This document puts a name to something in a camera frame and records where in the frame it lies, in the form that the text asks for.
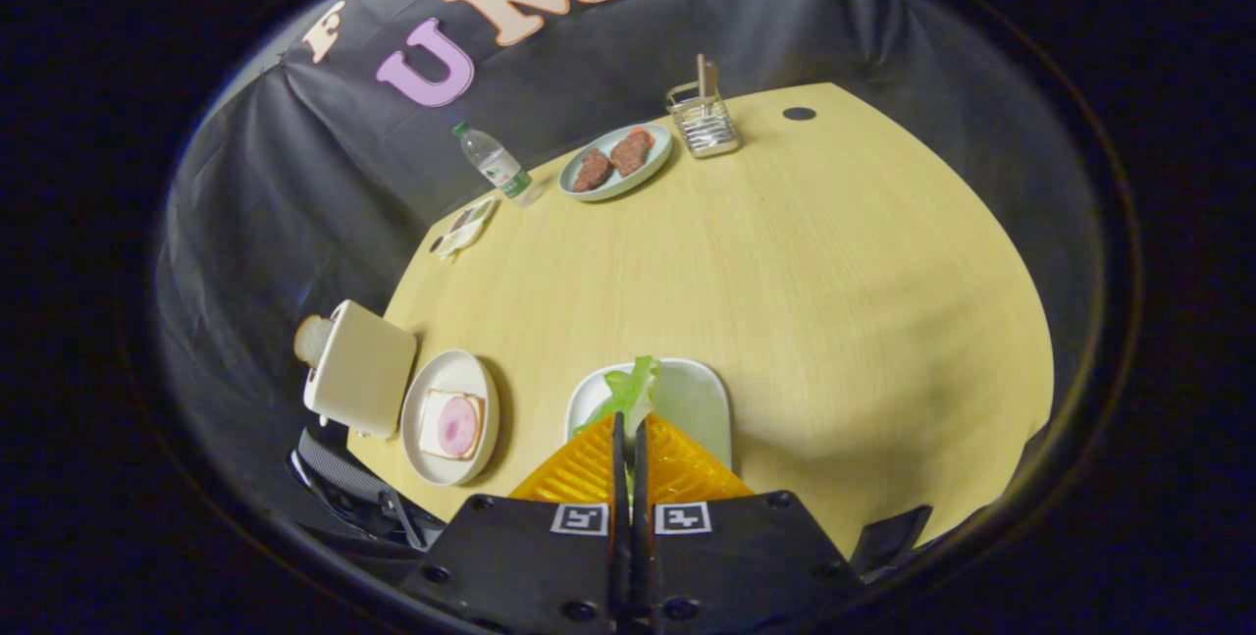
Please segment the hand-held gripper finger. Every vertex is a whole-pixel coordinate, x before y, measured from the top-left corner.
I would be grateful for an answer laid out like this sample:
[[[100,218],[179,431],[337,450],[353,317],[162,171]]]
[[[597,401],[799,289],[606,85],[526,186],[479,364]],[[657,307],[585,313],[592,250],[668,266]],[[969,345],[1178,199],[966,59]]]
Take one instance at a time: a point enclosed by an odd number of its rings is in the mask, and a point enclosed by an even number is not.
[[[634,439],[632,615],[652,634],[791,634],[862,577],[788,489],[754,493],[659,417]]]
[[[614,634],[629,592],[623,417],[561,447],[543,476],[592,477],[594,494],[474,494],[399,591],[452,632]]]

